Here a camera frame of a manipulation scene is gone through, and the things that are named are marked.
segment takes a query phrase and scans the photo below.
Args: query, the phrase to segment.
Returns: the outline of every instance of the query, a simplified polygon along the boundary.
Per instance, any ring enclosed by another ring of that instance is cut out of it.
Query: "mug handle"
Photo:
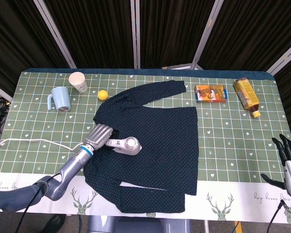
[[[48,110],[51,110],[51,109],[52,109],[52,103],[51,103],[52,98],[53,98],[53,95],[50,94],[50,95],[48,96]]]

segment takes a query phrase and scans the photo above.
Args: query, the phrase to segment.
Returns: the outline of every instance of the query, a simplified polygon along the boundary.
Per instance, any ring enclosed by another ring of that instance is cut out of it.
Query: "ball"
[[[101,90],[98,92],[98,99],[105,101],[108,98],[108,92],[105,90]]]

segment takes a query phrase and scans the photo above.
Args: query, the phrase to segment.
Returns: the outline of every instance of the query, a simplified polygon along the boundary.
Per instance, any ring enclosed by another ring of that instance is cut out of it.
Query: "white cable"
[[[64,147],[68,150],[71,150],[71,151],[74,151],[79,145],[83,144],[82,142],[80,142],[79,144],[77,144],[74,148],[70,148],[70,147],[67,147],[65,145],[62,145],[62,144],[59,144],[59,143],[56,143],[56,142],[51,142],[51,141],[48,141],[46,139],[17,139],[17,138],[7,138],[7,139],[4,139],[2,142],[0,142],[0,147],[2,145],[2,143],[6,142],[6,141],[27,141],[27,142],[40,142],[40,141],[43,141],[43,142],[49,142],[51,144],[55,144],[57,146],[60,146],[60,147]]]

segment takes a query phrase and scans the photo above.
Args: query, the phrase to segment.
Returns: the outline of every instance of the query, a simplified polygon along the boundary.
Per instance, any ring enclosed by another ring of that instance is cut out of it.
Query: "white paper cup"
[[[74,72],[69,76],[69,83],[74,86],[80,93],[87,90],[85,76],[81,72]]]

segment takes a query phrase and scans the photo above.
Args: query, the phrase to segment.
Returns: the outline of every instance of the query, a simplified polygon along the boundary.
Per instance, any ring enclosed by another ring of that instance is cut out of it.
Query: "dark polka dot shirt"
[[[196,108],[143,106],[185,91],[183,81],[145,84],[115,95],[96,112],[96,124],[118,130],[120,139],[136,137],[142,146],[135,156],[102,147],[84,167],[85,181],[121,212],[180,213],[184,194],[196,195]]]

